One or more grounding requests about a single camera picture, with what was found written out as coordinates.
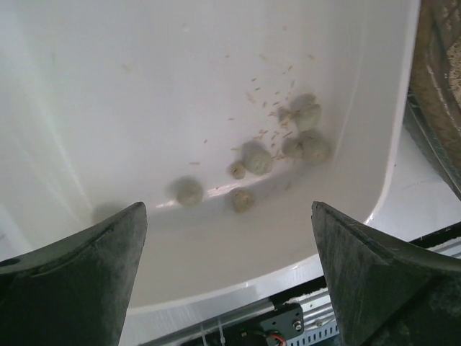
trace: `white plastic tray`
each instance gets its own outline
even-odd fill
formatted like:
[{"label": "white plastic tray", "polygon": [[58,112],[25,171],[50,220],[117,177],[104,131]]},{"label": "white plastic tray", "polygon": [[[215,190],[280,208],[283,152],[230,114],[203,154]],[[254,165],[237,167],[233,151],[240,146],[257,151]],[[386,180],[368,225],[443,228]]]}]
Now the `white plastic tray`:
[{"label": "white plastic tray", "polygon": [[[142,200],[149,230],[130,307],[157,309],[315,259],[314,200],[360,221],[381,204],[417,0],[2,6],[0,227],[19,251]],[[275,155],[295,129],[269,113],[308,92],[334,157],[318,167],[280,159],[268,176],[232,179],[231,149],[267,130],[261,142]],[[174,201],[184,176],[206,189],[198,208]],[[224,198],[240,185],[257,198],[245,214]]]}]

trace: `gray clump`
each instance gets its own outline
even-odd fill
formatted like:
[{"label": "gray clump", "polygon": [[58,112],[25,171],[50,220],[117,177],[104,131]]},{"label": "gray clump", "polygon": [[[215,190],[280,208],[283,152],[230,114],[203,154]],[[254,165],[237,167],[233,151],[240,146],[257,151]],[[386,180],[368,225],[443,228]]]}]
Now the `gray clump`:
[{"label": "gray clump", "polygon": [[184,207],[193,207],[202,202],[203,188],[198,182],[184,182],[179,187],[176,197],[178,203]]},{"label": "gray clump", "polygon": [[236,213],[244,213],[253,207],[254,195],[246,190],[234,189],[230,193],[232,206]]},{"label": "gray clump", "polygon": [[331,149],[324,139],[308,136],[301,142],[303,146],[303,159],[312,164],[320,164],[330,157]]},{"label": "gray clump", "polygon": [[312,130],[317,126],[322,115],[321,106],[318,103],[303,107],[295,117],[295,124],[300,132]]},{"label": "gray clump", "polygon": [[264,175],[272,171],[274,163],[270,153],[262,148],[253,147],[245,153],[243,165],[255,175]]}]

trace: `small debris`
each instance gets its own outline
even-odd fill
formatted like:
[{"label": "small debris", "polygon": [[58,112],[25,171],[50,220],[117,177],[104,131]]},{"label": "small debris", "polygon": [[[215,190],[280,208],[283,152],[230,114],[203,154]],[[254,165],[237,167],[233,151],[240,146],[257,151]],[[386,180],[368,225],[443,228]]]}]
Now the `small debris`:
[{"label": "small debris", "polygon": [[256,99],[249,92],[246,93],[246,98],[248,99],[249,102],[256,103]]},{"label": "small debris", "polygon": [[133,67],[131,65],[127,65],[126,63],[122,64],[123,71],[125,71],[127,74],[130,74],[133,72]]},{"label": "small debris", "polygon": [[451,67],[448,76],[445,76],[445,78],[448,77],[453,96],[455,96],[458,105],[461,105],[461,37],[458,37],[448,49],[447,57]]},{"label": "small debris", "polygon": [[288,111],[286,111],[283,115],[283,118],[280,120],[280,127],[281,128],[287,128],[288,124],[290,123],[292,119],[292,114]]},{"label": "small debris", "polygon": [[285,155],[281,154],[279,149],[277,149],[277,152],[275,153],[275,156],[272,157],[272,159],[274,159],[274,160],[281,160],[281,159],[284,159],[284,158],[285,158]]},{"label": "small debris", "polygon": [[186,23],[184,23],[184,24],[181,26],[181,28],[182,28],[182,31],[184,31],[184,32],[189,32],[189,31],[190,31],[190,26],[187,25]]},{"label": "small debris", "polygon": [[51,66],[53,66],[53,68],[56,67],[56,52],[51,52]]}]

